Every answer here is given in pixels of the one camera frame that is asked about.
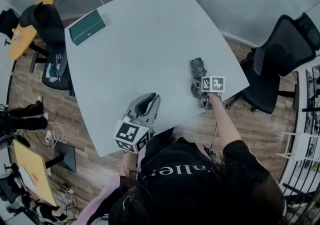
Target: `white cable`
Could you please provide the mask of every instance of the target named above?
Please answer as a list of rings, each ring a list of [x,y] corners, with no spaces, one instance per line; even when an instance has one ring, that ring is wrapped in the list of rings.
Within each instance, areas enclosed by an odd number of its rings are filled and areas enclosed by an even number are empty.
[[[217,132],[217,127],[218,127],[218,123],[215,123],[214,135],[213,135],[209,150],[211,150],[211,148],[212,148],[212,146],[214,144],[215,137],[216,137],[216,132]]]
[[[49,140],[52,141],[52,147],[49,147],[49,149],[51,152],[53,152],[57,142],[65,144],[67,142],[68,137],[65,129],[58,122],[50,122],[48,124],[57,124],[56,126],[53,127],[52,134],[49,138]]]

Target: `white table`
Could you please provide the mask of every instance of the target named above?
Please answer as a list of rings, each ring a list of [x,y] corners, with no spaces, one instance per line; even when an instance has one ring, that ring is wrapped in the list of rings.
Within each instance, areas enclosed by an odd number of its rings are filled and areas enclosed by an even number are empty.
[[[195,0],[114,0],[99,7],[106,27],[75,45],[65,30],[76,98],[99,156],[119,150],[117,120],[137,97],[161,97],[157,133],[202,113],[190,91],[190,61],[225,76],[225,100],[249,86],[217,27]]]

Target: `wooden floor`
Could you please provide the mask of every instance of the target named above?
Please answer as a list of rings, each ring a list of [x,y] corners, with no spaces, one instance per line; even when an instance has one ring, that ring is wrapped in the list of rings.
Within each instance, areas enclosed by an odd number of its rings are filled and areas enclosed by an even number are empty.
[[[239,61],[244,59],[250,50],[243,44],[231,40],[227,42]],[[43,64],[37,64],[34,72],[30,73],[32,54],[33,51],[29,49],[26,56],[20,58],[16,63],[10,89],[9,107],[26,106],[34,103],[38,95],[42,96],[44,109],[49,113],[49,121],[58,122],[63,126],[67,133],[67,144],[75,147],[76,154],[77,173],[56,166],[56,177],[51,179],[52,185],[57,189],[62,187],[62,183],[75,187],[74,196],[79,209],[82,210],[100,193],[106,179],[118,174],[122,152],[118,151],[99,158],[86,129],[77,99],[70,97],[68,92],[54,90],[42,84]],[[290,74],[281,79],[280,90],[294,91],[295,83],[296,76]],[[294,130],[295,112],[292,109],[292,99],[279,96],[272,115],[258,110],[251,113],[250,108],[245,101],[239,100],[228,110],[228,113],[251,151],[278,179],[285,164],[283,158],[276,156],[276,153],[284,151],[285,147],[285,143],[281,141],[281,132],[293,132]],[[191,142],[198,142],[208,147],[213,138],[215,125],[216,121],[212,112],[207,111],[178,125],[174,134],[176,137],[183,136]],[[52,130],[53,126],[54,124],[49,124],[48,129]],[[44,142],[46,131],[39,130],[37,135]],[[33,150],[43,154],[46,160],[51,159],[49,150],[39,142],[35,132],[30,131],[26,138],[30,141]],[[213,144],[216,152],[222,150],[219,141],[217,134]]]

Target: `person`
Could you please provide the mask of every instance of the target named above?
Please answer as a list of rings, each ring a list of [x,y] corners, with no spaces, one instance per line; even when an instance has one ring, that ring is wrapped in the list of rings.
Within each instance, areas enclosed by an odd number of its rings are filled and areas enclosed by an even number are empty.
[[[17,164],[13,163],[11,169],[13,171],[13,174],[15,175],[14,183],[16,183],[19,188],[19,195],[16,197],[12,204],[6,207],[6,210],[8,211],[8,213],[19,214],[24,208],[24,205],[22,203],[22,197],[30,196],[31,193],[21,178]]]
[[[119,178],[109,180],[76,224],[281,224],[286,202],[278,183],[241,140],[218,95],[208,96],[221,163],[199,144],[169,140],[172,129],[160,133],[138,157],[123,155]]]
[[[43,111],[44,105],[41,96],[37,97],[35,104],[30,104],[27,107],[0,111],[0,150],[11,145],[11,136],[18,129],[32,131],[45,129],[48,125],[49,114],[47,112],[43,114]],[[23,137],[19,137],[18,140],[24,142],[25,145],[27,144],[27,140]]]
[[[64,221],[67,216],[64,214],[64,208],[60,206],[52,206],[43,202],[36,202],[29,195],[21,197],[24,208],[37,213],[40,217],[48,219],[52,222]]]

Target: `black chair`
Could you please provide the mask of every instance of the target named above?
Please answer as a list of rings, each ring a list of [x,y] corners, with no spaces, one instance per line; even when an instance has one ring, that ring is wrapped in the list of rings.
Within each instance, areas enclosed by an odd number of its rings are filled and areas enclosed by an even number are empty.
[[[14,176],[21,178],[21,174],[19,172],[19,167],[17,166],[16,163],[12,163],[11,166],[6,166],[6,164],[4,163],[3,167],[4,167],[5,172],[7,172],[8,170],[11,170],[11,173]]]
[[[46,58],[39,57],[40,53],[36,52],[29,71],[33,73],[36,63],[45,63],[42,82],[50,88],[69,91],[69,95],[75,96],[68,66],[65,29],[55,7],[43,3],[31,5],[22,13],[19,21],[22,27],[32,25],[46,43],[47,53],[41,53]],[[62,55],[60,68],[57,71],[58,80],[50,82],[47,77],[47,69],[49,64],[55,66],[57,54]]]
[[[242,97],[252,105],[252,112],[259,109],[272,114],[280,95],[280,76],[312,61],[319,48],[320,33],[306,13],[296,20],[282,15],[265,44],[252,48],[241,62],[250,86],[238,93],[226,109]]]
[[[3,10],[0,14],[0,32],[5,34],[9,39],[12,39],[15,29],[19,24],[19,19],[12,9]]]
[[[0,198],[12,204],[20,194],[20,189],[15,182],[13,173],[5,173],[0,176]]]

